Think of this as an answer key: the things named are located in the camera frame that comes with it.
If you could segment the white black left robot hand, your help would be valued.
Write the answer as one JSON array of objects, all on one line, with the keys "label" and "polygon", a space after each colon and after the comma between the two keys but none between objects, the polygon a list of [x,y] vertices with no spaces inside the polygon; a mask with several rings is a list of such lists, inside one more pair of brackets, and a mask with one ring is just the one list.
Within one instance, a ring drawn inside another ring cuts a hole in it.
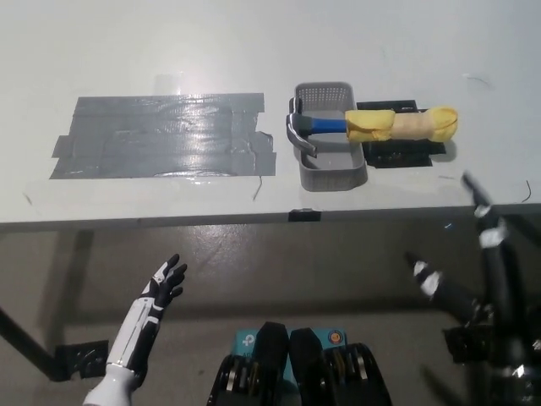
[{"label": "white black left robot hand", "polygon": [[107,358],[109,365],[131,371],[134,386],[140,387],[148,370],[148,358],[167,306],[182,294],[187,270],[175,254],[154,273],[134,300],[118,331]]}]

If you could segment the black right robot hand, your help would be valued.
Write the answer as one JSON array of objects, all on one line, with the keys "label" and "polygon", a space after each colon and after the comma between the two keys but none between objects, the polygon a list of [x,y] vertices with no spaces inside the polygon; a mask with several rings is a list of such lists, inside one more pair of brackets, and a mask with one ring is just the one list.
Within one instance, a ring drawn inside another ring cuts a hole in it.
[{"label": "black right robot hand", "polygon": [[444,331],[454,361],[487,360],[498,376],[531,376],[533,339],[516,254],[508,244],[508,228],[472,175],[464,173],[462,182],[473,198],[484,296],[472,294],[413,252],[405,254],[406,262],[421,292],[460,323]]}]

